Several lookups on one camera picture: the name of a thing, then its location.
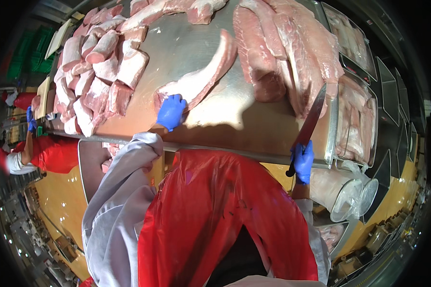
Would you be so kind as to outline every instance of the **white long-sleeve shirt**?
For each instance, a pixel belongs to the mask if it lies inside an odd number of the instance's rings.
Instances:
[[[83,248],[88,271],[99,287],[138,286],[137,240],[145,212],[156,194],[145,173],[162,153],[163,140],[159,135],[135,134],[115,156],[86,208],[82,221]],[[312,226],[312,201],[295,202],[308,224],[319,281],[327,284],[329,251],[319,231]],[[309,286],[322,286],[317,283],[310,281]]]

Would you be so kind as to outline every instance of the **black knife handle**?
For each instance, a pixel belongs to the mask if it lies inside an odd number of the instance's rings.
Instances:
[[[293,158],[292,161],[290,162],[289,170],[286,170],[287,177],[292,177],[295,175],[294,161],[295,161],[295,158]]]

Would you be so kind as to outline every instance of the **white sleeve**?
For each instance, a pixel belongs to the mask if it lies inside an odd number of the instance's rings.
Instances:
[[[133,136],[114,158],[82,221],[88,271],[99,287],[138,286],[137,238],[155,197],[145,173],[163,153],[163,140],[144,132]]]
[[[23,164],[23,156],[21,152],[12,152],[6,157],[10,174],[12,175],[25,175],[37,170],[37,167],[31,163]]]
[[[330,271],[330,253],[326,242],[321,237],[321,233],[313,226],[313,201],[311,199],[295,199],[295,203],[303,213],[308,225],[308,241],[318,265],[318,279],[327,285]]]

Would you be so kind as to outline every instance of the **knife blade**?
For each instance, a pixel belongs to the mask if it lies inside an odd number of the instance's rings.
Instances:
[[[324,101],[326,100],[326,91],[327,83],[324,83],[324,85],[321,87],[321,90],[319,90],[319,93],[316,96],[313,105],[311,106],[310,112],[308,113],[308,116],[306,117],[305,122],[303,123],[303,126],[300,129],[299,134],[297,135],[297,138],[292,144],[292,148],[296,147],[298,143],[300,143],[303,147],[306,147],[308,145],[308,142],[310,141],[311,135],[313,134],[314,128],[316,127],[316,123],[318,122],[319,116],[323,109]],[[292,159],[289,166],[289,170],[286,171],[287,177],[292,177],[295,174],[294,161],[295,158]]]

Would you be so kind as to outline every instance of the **knife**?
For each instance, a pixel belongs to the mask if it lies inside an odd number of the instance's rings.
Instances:
[[[306,147],[308,145],[311,135],[313,134],[314,128],[316,127],[316,123],[319,120],[321,110],[323,109],[324,101],[326,100],[326,90],[327,83],[324,83],[324,85],[321,87],[321,90],[319,90],[318,96],[314,100],[310,112],[308,113],[308,116],[306,117],[305,122],[303,123],[303,126],[300,129],[300,132],[297,135],[297,138],[295,139],[292,147],[296,147],[298,143],[301,143],[303,147]],[[295,157],[290,163],[289,170],[286,171],[287,177],[292,177],[295,174],[294,161]]]

